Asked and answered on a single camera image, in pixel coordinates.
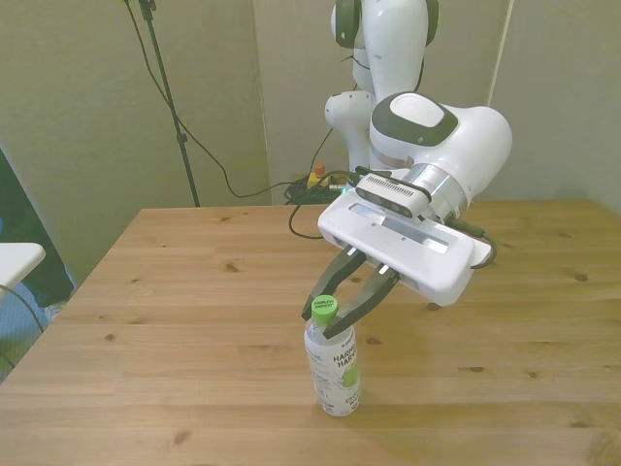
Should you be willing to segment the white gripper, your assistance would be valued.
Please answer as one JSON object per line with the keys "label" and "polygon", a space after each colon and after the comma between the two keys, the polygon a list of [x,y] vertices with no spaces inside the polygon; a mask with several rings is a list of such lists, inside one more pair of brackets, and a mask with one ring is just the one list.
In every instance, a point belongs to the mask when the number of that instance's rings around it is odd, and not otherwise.
{"label": "white gripper", "polygon": [[344,248],[328,264],[302,310],[311,318],[311,304],[333,295],[338,286],[367,261],[377,266],[360,293],[341,309],[323,331],[332,339],[375,309],[401,279],[402,283],[440,306],[454,304],[474,273],[475,239],[429,219],[398,216],[342,194],[318,219],[324,239]]}

